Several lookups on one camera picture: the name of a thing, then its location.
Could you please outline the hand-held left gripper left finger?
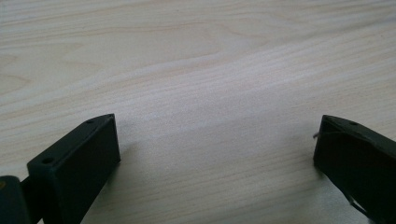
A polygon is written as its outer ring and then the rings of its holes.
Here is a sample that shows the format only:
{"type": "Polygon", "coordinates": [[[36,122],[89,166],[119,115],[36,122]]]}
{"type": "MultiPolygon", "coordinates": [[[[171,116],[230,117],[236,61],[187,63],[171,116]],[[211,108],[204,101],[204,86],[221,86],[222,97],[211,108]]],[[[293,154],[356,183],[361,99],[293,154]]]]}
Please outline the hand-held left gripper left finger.
{"type": "Polygon", "coordinates": [[[119,162],[115,116],[84,121],[27,163],[32,220],[79,224],[119,162]]]}

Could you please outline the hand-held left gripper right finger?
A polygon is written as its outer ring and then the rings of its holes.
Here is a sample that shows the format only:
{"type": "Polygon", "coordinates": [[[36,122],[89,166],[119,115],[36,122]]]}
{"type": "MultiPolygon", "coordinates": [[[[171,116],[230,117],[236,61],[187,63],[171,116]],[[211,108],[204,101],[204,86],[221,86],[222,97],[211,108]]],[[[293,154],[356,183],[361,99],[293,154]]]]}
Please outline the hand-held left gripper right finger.
{"type": "Polygon", "coordinates": [[[396,142],[329,115],[317,138],[314,165],[374,224],[396,224],[396,142]]]}

